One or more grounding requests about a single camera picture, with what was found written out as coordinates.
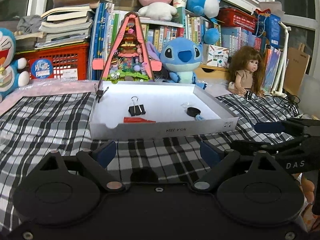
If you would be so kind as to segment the person's right hand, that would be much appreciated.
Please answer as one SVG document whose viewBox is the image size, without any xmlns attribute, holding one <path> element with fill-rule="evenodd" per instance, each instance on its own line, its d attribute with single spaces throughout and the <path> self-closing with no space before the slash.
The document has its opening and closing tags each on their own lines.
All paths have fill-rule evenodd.
<svg viewBox="0 0 320 240">
<path fill-rule="evenodd" d="M 302 173 L 293 174 L 293 177 L 304 194 L 303 208 L 295 223 L 308 233 L 319 232 L 319 215 L 313 214 L 312 211 L 315 200 L 315 185 Z"/>
</svg>

